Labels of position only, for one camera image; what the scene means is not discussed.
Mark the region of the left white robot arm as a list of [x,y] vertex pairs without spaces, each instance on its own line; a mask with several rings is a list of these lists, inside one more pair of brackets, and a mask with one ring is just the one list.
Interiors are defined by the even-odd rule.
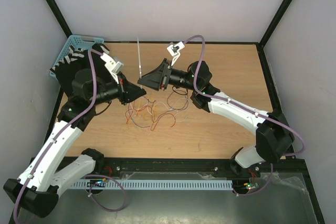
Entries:
[[15,215],[19,208],[24,208],[45,218],[75,182],[90,173],[95,176],[102,174],[104,155],[91,148],[84,150],[63,169],[57,168],[71,145],[96,116],[96,105],[113,99],[127,104],[146,94],[121,72],[112,72],[108,80],[103,81],[91,69],[82,69],[75,73],[71,85],[72,94],[62,107],[44,146],[17,179],[8,179],[4,185],[5,192],[15,204]]

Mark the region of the white zip tie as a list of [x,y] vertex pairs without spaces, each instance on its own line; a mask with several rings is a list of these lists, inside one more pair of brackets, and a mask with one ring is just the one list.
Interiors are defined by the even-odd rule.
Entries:
[[139,37],[137,36],[137,50],[138,50],[138,65],[139,65],[139,79],[142,77],[142,66],[141,66],[141,51]]

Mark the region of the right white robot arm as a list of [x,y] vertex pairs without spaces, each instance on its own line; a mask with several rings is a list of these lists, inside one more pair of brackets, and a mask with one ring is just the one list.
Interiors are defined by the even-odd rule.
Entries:
[[257,163],[278,162],[294,141],[283,113],[257,110],[232,100],[210,83],[211,78],[204,61],[194,62],[183,71],[174,69],[171,62],[164,59],[156,69],[142,76],[138,84],[156,91],[165,90],[168,85],[191,90],[191,100],[198,109],[226,117],[252,132],[255,145],[242,147],[232,156],[229,169],[233,175],[241,176]]

